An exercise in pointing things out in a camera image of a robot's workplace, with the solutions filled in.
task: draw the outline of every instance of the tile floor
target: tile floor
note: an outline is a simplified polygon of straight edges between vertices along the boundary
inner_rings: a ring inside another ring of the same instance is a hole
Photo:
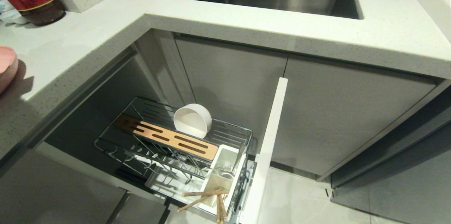
[[[330,202],[330,185],[275,168],[269,171],[259,224],[399,224]],[[171,211],[166,224],[213,224],[189,211]]]

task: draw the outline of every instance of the white bowl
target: white bowl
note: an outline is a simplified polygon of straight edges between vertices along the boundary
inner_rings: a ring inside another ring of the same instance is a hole
[[[25,24],[28,23],[28,20],[25,19],[19,12],[10,16],[10,20],[17,24]]]
[[[13,21],[10,19],[10,17],[18,12],[17,10],[11,10],[8,12],[3,13],[0,15],[0,20],[4,21],[5,23],[13,23]]]
[[[179,108],[174,114],[177,131],[203,139],[211,129],[211,115],[202,105],[190,104]]]

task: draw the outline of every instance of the cabinet door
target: cabinet door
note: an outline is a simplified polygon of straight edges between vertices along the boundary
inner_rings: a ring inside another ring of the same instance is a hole
[[[435,84],[424,78],[289,57],[273,161],[314,174],[333,169],[397,120]]]
[[[176,43],[197,103],[214,118],[251,129],[250,154],[258,153],[287,56],[195,38]]]

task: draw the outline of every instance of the wire rack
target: wire rack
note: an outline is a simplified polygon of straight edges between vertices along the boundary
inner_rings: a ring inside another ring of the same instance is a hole
[[[124,114],[176,131],[173,123],[176,111],[176,107],[135,97],[119,115]],[[150,187],[156,177],[163,180],[176,179],[184,185],[196,181],[201,184],[205,179],[211,165],[210,160],[154,142],[129,131],[122,131],[112,124],[113,122],[95,139],[94,146],[140,176],[143,181],[146,181],[145,186]],[[225,144],[237,149],[241,145],[246,145],[249,149],[251,138],[250,129],[213,119],[211,130],[201,140],[215,145]],[[232,194],[232,201],[239,197],[243,180],[246,178],[246,170],[247,161],[240,171],[240,179]]]

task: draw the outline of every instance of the open cabinet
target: open cabinet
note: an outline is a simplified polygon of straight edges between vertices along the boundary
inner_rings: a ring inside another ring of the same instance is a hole
[[[171,86],[165,86],[160,78],[164,68],[155,70],[155,66],[146,54],[126,49],[88,87],[76,93],[71,105],[43,130],[36,151],[167,208],[197,199],[181,194],[202,189],[209,174],[203,167],[211,160],[174,152],[161,144],[143,143],[139,135],[113,124],[118,116],[128,115],[174,129],[171,118],[180,103],[169,103],[173,98],[168,94]],[[267,124],[260,152],[250,161],[245,151],[239,162],[233,191],[225,200],[229,201],[228,223],[258,222],[287,83],[287,79],[279,78],[272,107],[265,107],[271,112],[264,118]],[[146,112],[153,115],[143,116]],[[249,129],[219,120],[214,120],[205,138],[210,144],[227,145],[237,153],[251,140]],[[199,206],[189,211],[216,219]]]

